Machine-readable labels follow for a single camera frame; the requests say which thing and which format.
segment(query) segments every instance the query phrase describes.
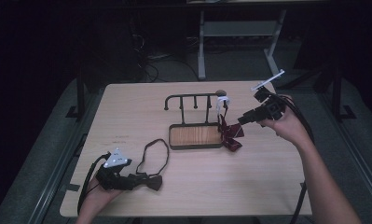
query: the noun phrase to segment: hand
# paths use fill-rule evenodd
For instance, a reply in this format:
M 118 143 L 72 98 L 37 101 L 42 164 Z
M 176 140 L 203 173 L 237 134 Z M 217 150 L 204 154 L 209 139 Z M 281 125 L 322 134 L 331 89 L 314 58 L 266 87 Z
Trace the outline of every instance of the hand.
M 303 143 L 311 142 L 305 127 L 288 106 L 280 119 L 264 119 L 258 123 L 270 127 L 278 136 L 293 143 L 296 147 Z
M 92 220 L 113 200 L 122 190 L 105 190 L 99 184 L 96 177 L 93 177 L 88 185 L 87 196 L 80 209 L 76 224 L 91 223 Z

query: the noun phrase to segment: desk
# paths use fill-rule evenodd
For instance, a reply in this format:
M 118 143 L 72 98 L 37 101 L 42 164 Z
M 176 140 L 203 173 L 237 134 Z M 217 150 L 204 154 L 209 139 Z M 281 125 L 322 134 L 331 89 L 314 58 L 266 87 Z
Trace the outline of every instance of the desk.
M 145 145 L 157 138 L 168 142 L 169 126 L 181 123 L 179 102 L 165 98 L 172 94 L 208 93 L 224 90 L 230 98 L 227 123 L 237 123 L 244 112 L 260 103 L 250 88 L 257 81 L 188 82 L 109 85 L 90 128 L 71 184 L 82 186 L 90 165 L 102 154 L 120 147 L 132 159 L 122 175 L 134 173 L 142 159 Z M 216 120 L 212 98 L 209 121 Z M 193 99 L 185 98 L 186 123 L 205 121 L 202 101 L 193 108 Z M 256 123 L 243 125 L 245 137 L 237 138 L 243 147 L 236 152 L 206 148 L 171 150 L 169 163 L 162 171 L 159 191 L 145 186 L 126 191 L 101 213 L 114 217 L 171 216 L 249 216 L 292 215 L 296 208 L 300 183 L 304 180 L 302 164 L 293 145 L 276 136 L 269 128 Z M 166 148 L 154 145 L 147 150 L 142 171 L 155 173 L 166 159 Z M 67 190 L 61 214 L 76 217 L 79 193 Z M 306 195 L 301 214 L 311 214 Z

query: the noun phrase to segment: white plastic piece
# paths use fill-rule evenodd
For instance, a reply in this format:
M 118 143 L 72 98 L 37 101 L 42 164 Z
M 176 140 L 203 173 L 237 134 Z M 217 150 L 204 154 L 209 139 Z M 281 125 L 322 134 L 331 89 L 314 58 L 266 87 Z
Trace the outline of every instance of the white plastic piece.
M 110 155 L 109 159 L 107 159 L 107 162 L 104 163 L 104 168 L 109 168 L 113 166 L 123 165 L 128 162 L 128 159 L 123 157 L 121 152 L 119 151 L 119 148 L 116 148 L 114 152 Z
M 215 104 L 215 109 L 217 110 L 217 115 L 220 114 L 220 103 L 221 102 L 226 102 L 227 105 L 229 105 L 229 98 L 227 96 L 219 96 L 217 97 L 217 103 Z
M 258 90 L 260 87 L 266 85 L 267 83 L 271 82 L 271 80 L 277 78 L 277 77 L 280 77 L 282 74 L 284 74 L 284 70 L 281 69 L 281 72 L 276 74 L 275 76 L 273 77 L 270 77 L 269 79 L 267 79 L 266 81 L 263 81 L 263 82 L 260 82 L 258 85 L 254 86 L 251 88 L 252 91 L 256 91 Z

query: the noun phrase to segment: white metal stand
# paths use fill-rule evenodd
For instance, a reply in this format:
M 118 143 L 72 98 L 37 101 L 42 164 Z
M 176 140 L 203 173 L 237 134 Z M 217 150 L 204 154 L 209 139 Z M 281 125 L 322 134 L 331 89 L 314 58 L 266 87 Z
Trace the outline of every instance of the white metal stand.
M 205 36 L 251 36 L 271 35 L 272 42 L 264 49 L 270 71 L 273 76 L 279 73 L 273 59 L 273 51 L 282 30 L 286 10 L 282 10 L 277 21 L 205 21 L 204 11 L 200 13 L 200 49 L 198 53 L 198 78 L 206 78 L 205 58 L 203 53 L 203 38 Z

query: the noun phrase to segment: dark background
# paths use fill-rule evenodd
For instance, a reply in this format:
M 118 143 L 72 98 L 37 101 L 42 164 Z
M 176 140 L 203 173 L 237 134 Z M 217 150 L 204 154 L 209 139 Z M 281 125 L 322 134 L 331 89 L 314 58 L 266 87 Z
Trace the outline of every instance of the dark background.
M 0 1 L 0 203 L 53 106 L 80 69 L 90 91 L 110 82 L 138 81 L 143 75 L 137 68 L 141 59 L 132 50 L 130 14 L 86 16 L 69 7 L 77 4 L 85 6 L 76 1 Z M 138 25 L 150 37 L 147 44 L 181 55 L 183 37 L 198 33 L 198 26 L 193 30 L 189 24 L 198 20 L 195 11 L 157 15 L 145 10 Z M 170 32 L 161 32 L 157 26 Z M 111 31 L 119 32 L 119 39 Z M 304 38 L 298 67 L 313 69 L 335 61 L 372 111 L 372 3 L 336 1 L 318 12 L 289 10 L 282 37 L 291 36 Z M 121 49 L 117 55 L 110 53 L 113 45 Z M 101 71 L 81 66 L 85 62 L 114 64 L 118 59 L 123 63 Z

